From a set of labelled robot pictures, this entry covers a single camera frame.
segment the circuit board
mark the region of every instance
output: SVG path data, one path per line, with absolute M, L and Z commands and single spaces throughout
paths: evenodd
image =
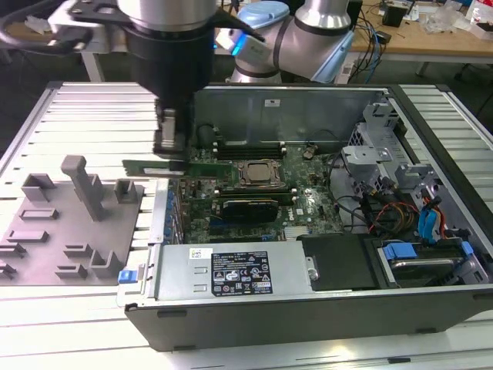
M 302 157 L 305 146 L 287 146 L 286 156 L 277 161 L 284 180 L 296 187 L 293 205 L 279 206 L 274 222 L 261 224 L 224 224 L 220 217 L 220 200 L 215 192 L 220 180 L 181 180 L 183 202 L 189 212 L 185 223 L 186 244 L 221 243 L 232 241 L 285 241 L 290 238 L 285 230 L 300 227 L 309 234 L 339 233 L 343 224 L 334 210 L 324 172 L 324 156 L 312 160 Z M 216 160 L 208 150 L 194 150 L 192 160 L 199 163 L 229 163 Z

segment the cpu socket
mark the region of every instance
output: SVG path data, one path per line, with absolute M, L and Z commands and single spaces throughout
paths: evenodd
M 285 184 L 281 180 L 279 163 L 275 160 L 248 160 L 236 165 L 240 172 L 242 188 L 281 188 Z

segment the blue cable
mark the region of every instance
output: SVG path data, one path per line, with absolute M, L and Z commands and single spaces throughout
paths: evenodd
M 368 74 L 367 78 L 364 80 L 364 83 L 369 83 L 371 77 L 373 77 L 373 74 L 375 73 L 375 69 L 377 68 L 377 65 L 378 65 L 378 57 L 377 56 L 380 55 L 380 43 L 378 42 L 377 33 L 375 32 L 375 29 L 373 27 L 370 27 L 369 29 L 373 33 L 375 43 L 377 44 L 378 52 L 376 54 L 374 54 L 374 61 L 373 61 L 373 64 L 371 66 L 371 71 Z

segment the power supply label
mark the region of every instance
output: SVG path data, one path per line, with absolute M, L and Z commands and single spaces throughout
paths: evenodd
M 272 294 L 267 252 L 213 253 L 211 263 L 216 297 Z

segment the laboratory floor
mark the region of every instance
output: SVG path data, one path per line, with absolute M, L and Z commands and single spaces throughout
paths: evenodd
M 0 155 L 31 112 L 48 81 L 88 81 L 86 70 L 77 55 L 51 57 L 11 52 L 12 63 L 0 64 Z M 129 59 L 115 53 L 101 55 L 102 68 L 109 82 L 129 81 Z M 213 81 L 221 82 L 233 71 L 234 61 L 229 56 L 216 57 Z M 372 83 L 445 84 L 476 113 L 485 99 L 493 93 L 493 69 L 472 66 L 465 70 L 461 81 L 454 79 L 462 64 L 431 63 L 423 77 L 416 76 L 416 62 L 383 61 L 377 68 Z M 363 83 L 365 75 L 355 83 Z M 483 109 L 479 120 L 493 130 L 493 99 Z

